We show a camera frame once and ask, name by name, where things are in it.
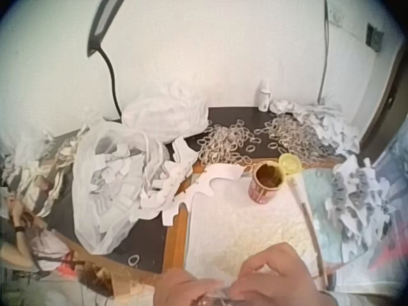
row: yellow lid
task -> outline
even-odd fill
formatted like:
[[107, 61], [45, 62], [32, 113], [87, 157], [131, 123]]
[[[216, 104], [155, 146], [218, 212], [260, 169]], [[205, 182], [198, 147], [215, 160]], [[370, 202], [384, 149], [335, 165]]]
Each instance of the yellow lid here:
[[296, 174], [302, 171], [302, 162], [294, 154], [282, 154], [279, 158], [279, 164], [285, 169], [286, 174]]

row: open can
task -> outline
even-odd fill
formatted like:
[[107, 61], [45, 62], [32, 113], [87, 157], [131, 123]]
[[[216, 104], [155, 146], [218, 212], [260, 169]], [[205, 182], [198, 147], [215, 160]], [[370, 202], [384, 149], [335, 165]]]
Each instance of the open can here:
[[262, 161], [253, 169], [249, 196], [258, 204], [266, 204], [276, 195], [285, 181], [286, 172], [279, 163]]

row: sleeve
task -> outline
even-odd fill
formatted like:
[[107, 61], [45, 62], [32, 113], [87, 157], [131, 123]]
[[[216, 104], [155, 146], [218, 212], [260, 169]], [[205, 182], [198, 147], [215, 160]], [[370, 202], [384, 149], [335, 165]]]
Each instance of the sleeve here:
[[387, 306], [390, 300], [380, 296], [352, 295], [350, 293], [324, 292], [333, 297], [338, 306]]

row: wall socket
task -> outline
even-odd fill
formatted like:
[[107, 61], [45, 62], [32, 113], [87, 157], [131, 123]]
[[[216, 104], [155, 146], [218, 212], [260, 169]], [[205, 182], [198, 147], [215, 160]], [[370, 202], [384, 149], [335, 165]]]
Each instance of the wall socket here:
[[367, 24], [367, 35], [365, 37], [365, 44], [376, 52], [381, 51], [383, 43], [384, 32], [378, 31], [371, 24]]

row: pile of metal rings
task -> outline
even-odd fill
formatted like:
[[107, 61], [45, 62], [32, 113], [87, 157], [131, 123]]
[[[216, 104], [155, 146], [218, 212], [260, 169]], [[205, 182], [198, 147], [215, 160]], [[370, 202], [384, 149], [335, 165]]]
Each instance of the pile of metal rings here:
[[263, 129], [254, 130], [255, 135], [261, 133], [269, 135], [269, 149], [277, 149], [281, 154], [289, 152], [297, 155], [303, 164], [315, 164], [337, 157], [332, 146], [322, 144], [312, 126], [301, 124], [293, 116], [284, 113], [265, 122]]
[[204, 133], [209, 133], [208, 136], [197, 141], [201, 146], [198, 154], [201, 165], [214, 163], [252, 165], [252, 159], [248, 155], [242, 156], [237, 150], [245, 146], [246, 152], [254, 152], [261, 139], [245, 127], [245, 122], [238, 119], [229, 127], [211, 124], [208, 122], [208, 128], [204, 130]]

